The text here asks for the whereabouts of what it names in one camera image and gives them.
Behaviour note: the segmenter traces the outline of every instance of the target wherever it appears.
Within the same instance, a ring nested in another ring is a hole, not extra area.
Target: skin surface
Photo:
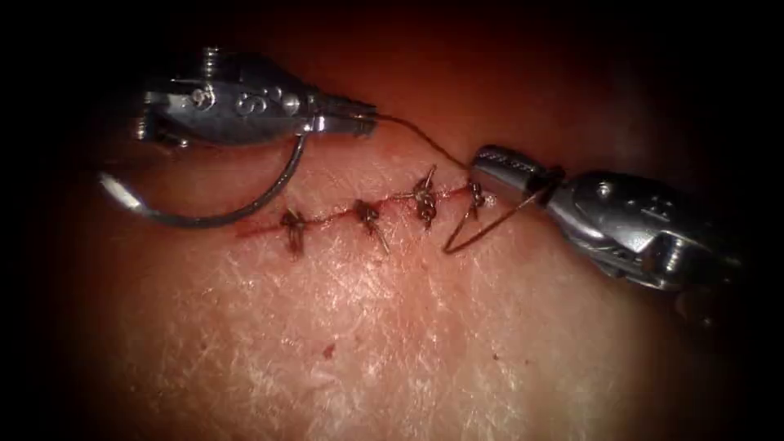
[[[413,121],[464,163],[499,144],[570,175],[604,167],[699,186],[699,162],[628,66],[555,30],[336,20],[296,34],[284,23],[264,35],[234,29],[230,41]],[[166,157],[118,139],[104,153],[145,164],[122,177],[155,207],[193,215],[253,198],[290,148]],[[664,159],[673,156],[681,167]],[[438,215],[425,231],[413,201],[390,197],[433,164]],[[79,405],[115,439],[721,433],[721,360],[694,347],[670,298],[601,274],[543,213],[530,207],[445,256],[465,184],[423,140],[381,122],[367,139],[314,136],[283,194],[223,229],[156,225],[96,185],[75,186],[51,236],[67,262],[59,335]],[[388,256],[350,212],[357,198],[379,203]],[[288,208],[309,221],[298,259],[278,226]],[[490,203],[480,223],[507,208]]]

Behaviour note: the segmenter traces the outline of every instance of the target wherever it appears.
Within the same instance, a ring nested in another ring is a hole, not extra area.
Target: pink skin
[[[409,20],[351,16],[351,34],[314,23],[291,35],[281,24],[266,40],[238,39],[327,91],[417,123],[463,162],[496,143],[570,173],[662,177],[660,147],[677,145],[662,140],[677,139],[608,60],[547,33],[515,45],[502,26]],[[197,151],[124,177],[159,207],[218,212],[273,178],[288,153],[280,147]],[[292,258],[278,226],[286,209],[313,220],[356,198],[386,200],[433,164],[434,192],[451,193],[429,231],[413,200],[389,200],[377,223],[389,256],[349,214],[310,222],[304,255]],[[667,179],[690,186],[692,177]],[[465,183],[422,140],[382,123],[367,139],[314,137],[281,197],[224,229],[156,225],[97,188],[66,196],[63,320],[74,361],[91,366],[80,378],[94,412],[129,439],[710,433],[724,372],[682,338],[669,301],[603,276],[542,213],[441,253],[470,204]],[[506,207],[489,203],[479,221]]]

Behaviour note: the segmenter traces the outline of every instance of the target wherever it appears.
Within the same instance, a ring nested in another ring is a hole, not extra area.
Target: metal screw
[[[280,87],[276,86],[269,90],[269,98],[271,98],[272,101],[280,101],[281,96],[283,96],[283,89]]]
[[[293,93],[287,93],[281,99],[281,106],[283,106],[283,110],[291,116],[300,108],[300,99]]]
[[[209,89],[196,89],[190,94],[190,102],[198,110],[207,110],[215,104],[215,95]]]
[[[609,183],[602,182],[599,184],[599,189],[597,189],[596,193],[598,193],[601,198],[606,198],[610,195],[610,193],[612,193],[612,191],[613,188]]]
[[[239,94],[236,109],[237,113],[242,116],[248,116],[254,112],[264,112],[267,109],[267,101],[258,95],[243,92]]]

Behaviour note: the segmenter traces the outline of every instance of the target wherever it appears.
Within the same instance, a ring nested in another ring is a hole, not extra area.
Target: metal instrument
[[[229,213],[181,216],[149,207],[116,176],[99,173],[103,188],[125,208],[183,228],[231,224],[259,210],[291,179],[311,133],[371,135],[376,108],[329,95],[253,54],[214,47],[182,56],[148,78],[137,140],[178,147],[191,144],[258,145],[295,137],[292,156],[278,179],[254,201]]]
[[[538,204],[604,273],[667,292],[722,289],[742,263],[694,201],[660,181],[611,171],[565,180],[528,156],[495,145],[474,156],[471,180],[511,203]]]

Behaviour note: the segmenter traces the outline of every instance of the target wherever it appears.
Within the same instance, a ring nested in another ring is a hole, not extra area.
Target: blood
[[[335,344],[330,343],[326,348],[324,348],[324,351],[321,354],[324,356],[325,359],[329,360],[332,358],[332,354],[334,353],[335,353]]]

